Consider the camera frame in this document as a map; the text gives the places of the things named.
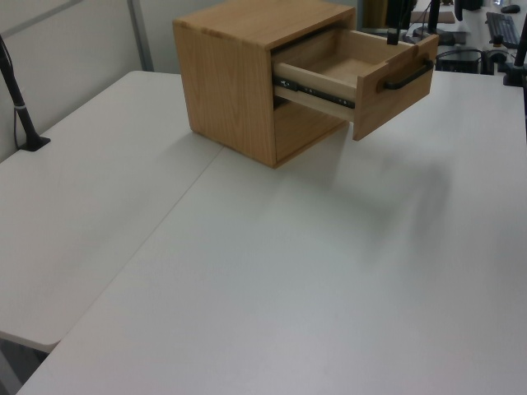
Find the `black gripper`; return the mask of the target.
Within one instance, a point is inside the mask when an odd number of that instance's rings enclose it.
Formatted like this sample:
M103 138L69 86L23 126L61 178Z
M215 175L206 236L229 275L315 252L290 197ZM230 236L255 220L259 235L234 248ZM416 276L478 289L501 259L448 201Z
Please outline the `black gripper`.
M387 44L397 44L400 35L400 21L402 19L402 30L408 30L411 25L411 17L405 16L414 8L413 0L389 0L387 21Z

